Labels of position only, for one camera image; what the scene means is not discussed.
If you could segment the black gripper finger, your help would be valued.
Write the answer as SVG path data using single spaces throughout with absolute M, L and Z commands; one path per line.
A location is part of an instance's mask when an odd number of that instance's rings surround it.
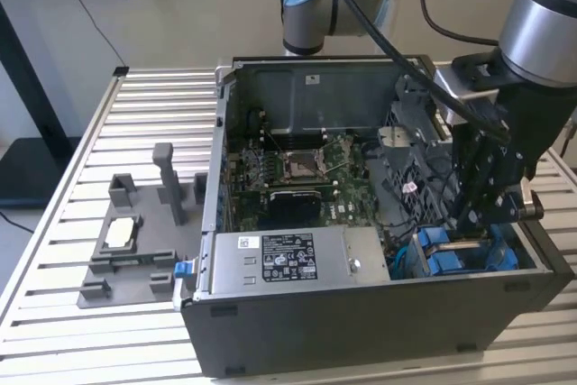
M 510 146 L 500 146 L 487 135 L 475 137 L 475 215 L 476 225 L 508 222 L 516 213 L 508 192 L 518 184 L 518 161 Z
M 453 130 L 453 163 L 458 193 L 453 202 L 455 228 L 462 232 L 470 211 L 470 189 L 474 176 L 476 157 L 481 145 L 481 135 L 473 130 Z

